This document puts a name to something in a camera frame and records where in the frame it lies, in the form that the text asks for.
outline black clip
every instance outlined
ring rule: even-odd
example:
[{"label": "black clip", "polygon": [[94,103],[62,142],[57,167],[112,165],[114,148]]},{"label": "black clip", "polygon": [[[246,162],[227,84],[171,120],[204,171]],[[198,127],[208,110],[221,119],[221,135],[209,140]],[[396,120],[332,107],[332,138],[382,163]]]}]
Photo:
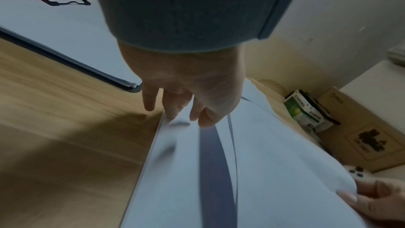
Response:
[{"label": "black clip", "polygon": [[65,3],[59,3],[57,1],[51,1],[51,0],[42,0],[42,1],[51,6],[69,5],[69,4],[91,5],[91,3],[87,0],[71,0],[71,1],[68,1]]}]

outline white game controller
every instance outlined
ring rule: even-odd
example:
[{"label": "white game controller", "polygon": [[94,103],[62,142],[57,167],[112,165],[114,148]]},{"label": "white game controller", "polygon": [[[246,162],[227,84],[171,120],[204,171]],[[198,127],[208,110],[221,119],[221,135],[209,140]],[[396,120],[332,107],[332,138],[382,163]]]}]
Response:
[{"label": "white game controller", "polygon": [[369,171],[364,170],[362,167],[344,165],[344,168],[353,178],[373,177]]}]

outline white paper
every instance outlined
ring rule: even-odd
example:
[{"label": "white paper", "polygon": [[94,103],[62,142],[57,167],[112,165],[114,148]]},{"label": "white paper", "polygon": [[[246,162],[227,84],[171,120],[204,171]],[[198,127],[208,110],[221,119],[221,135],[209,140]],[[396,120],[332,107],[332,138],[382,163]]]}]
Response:
[{"label": "white paper", "polygon": [[91,3],[49,6],[41,0],[0,0],[0,27],[109,76],[140,84],[122,59],[97,1]]},{"label": "white paper", "polygon": [[[234,199],[238,189],[238,227],[367,227],[335,194],[356,192],[345,169],[278,120],[249,81],[243,89],[248,100],[231,113],[236,160],[227,118],[216,126]],[[162,118],[122,228],[204,227],[199,128],[188,120],[190,108]]]}]

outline sleeve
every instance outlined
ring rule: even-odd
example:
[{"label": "sleeve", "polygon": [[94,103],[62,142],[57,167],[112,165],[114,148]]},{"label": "sleeve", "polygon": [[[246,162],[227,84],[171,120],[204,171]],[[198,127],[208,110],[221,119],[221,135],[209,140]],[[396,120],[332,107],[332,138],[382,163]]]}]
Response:
[{"label": "sleeve", "polygon": [[143,49],[202,52],[267,38],[291,0],[99,0],[114,36]]}]

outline dark folder edge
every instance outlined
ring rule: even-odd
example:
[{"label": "dark folder edge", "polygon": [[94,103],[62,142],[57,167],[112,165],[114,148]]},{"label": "dark folder edge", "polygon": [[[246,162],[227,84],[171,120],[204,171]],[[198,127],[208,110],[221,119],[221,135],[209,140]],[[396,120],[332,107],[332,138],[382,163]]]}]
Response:
[{"label": "dark folder edge", "polygon": [[90,75],[96,79],[99,79],[99,80],[106,82],[110,85],[113,85],[115,87],[118,87],[122,90],[131,92],[131,93],[136,93],[136,92],[139,92],[142,90],[142,83],[138,85],[138,84],[131,83],[126,80],[119,79],[114,76],[108,75],[108,74],[101,72],[99,70],[96,70],[88,65],[78,62],[68,56],[65,56],[64,54],[61,54],[45,45],[39,44],[35,41],[32,41],[26,37],[20,36],[9,30],[6,30],[2,27],[0,27],[0,38],[3,38],[9,42],[22,46],[22,47],[24,47],[28,50],[31,50],[33,52],[36,52],[38,54],[41,54],[47,58],[50,58],[54,61],[62,63],[66,66],[69,66],[73,69],[76,69],[82,73]]}]

